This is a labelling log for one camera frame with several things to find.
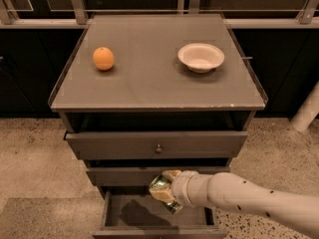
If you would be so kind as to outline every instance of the drawer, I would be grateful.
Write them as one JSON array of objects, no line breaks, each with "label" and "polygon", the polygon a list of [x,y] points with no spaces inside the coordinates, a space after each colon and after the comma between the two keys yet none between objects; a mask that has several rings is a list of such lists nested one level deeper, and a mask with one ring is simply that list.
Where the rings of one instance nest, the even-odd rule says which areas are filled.
[{"label": "drawer", "polygon": [[184,207],[172,215],[150,195],[106,194],[101,238],[221,239],[226,232],[217,226],[214,211]]},{"label": "drawer", "polygon": [[148,168],[88,168],[87,174],[95,186],[149,186],[165,170],[195,170],[201,174],[229,172],[229,167],[148,167]]},{"label": "drawer", "polygon": [[168,159],[237,156],[246,131],[121,131],[68,133],[78,159]]}]

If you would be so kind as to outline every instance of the speckled floor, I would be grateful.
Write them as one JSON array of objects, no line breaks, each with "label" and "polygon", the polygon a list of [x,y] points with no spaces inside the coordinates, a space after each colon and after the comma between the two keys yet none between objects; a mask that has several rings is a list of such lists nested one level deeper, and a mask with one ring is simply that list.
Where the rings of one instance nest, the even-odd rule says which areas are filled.
[{"label": "speckled floor", "polygon": [[[0,238],[92,238],[104,201],[63,141],[59,119],[0,119]],[[319,120],[254,119],[231,172],[260,186],[319,197]],[[306,238],[252,215],[217,210],[226,238]]]}]

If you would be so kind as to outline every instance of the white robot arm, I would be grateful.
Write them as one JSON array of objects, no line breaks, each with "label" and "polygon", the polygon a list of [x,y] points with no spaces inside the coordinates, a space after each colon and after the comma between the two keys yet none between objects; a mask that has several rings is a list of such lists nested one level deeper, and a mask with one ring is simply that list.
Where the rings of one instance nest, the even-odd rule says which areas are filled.
[{"label": "white robot arm", "polygon": [[227,172],[166,171],[166,185],[150,187],[160,201],[180,206],[220,208],[272,219],[311,238],[319,238],[319,198],[260,187]]}]

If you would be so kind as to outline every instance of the cabinet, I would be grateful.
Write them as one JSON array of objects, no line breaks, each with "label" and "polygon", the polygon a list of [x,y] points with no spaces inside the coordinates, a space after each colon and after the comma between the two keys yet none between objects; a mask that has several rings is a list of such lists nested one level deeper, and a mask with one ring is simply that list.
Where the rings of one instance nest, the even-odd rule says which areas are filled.
[{"label": "cabinet", "polygon": [[[177,52],[194,42],[220,48],[224,63],[206,74],[191,72]],[[103,46],[116,58],[108,72],[92,60]],[[148,186],[166,169],[229,170],[265,103],[219,15],[96,15],[49,100],[67,128],[65,139],[106,198],[94,237],[223,238],[213,210],[171,216]]]}]

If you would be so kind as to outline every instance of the gray tabletop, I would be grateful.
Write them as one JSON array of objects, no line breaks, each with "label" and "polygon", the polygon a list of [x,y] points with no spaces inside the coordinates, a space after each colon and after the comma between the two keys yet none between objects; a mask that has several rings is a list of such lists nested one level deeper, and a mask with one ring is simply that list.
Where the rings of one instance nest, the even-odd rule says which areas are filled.
[{"label": "gray tabletop", "polygon": [[[190,43],[223,51],[215,72],[197,74],[178,50]],[[115,66],[100,72],[99,47],[114,52]],[[56,112],[262,110],[257,91],[219,15],[97,15],[51,109]]]}]

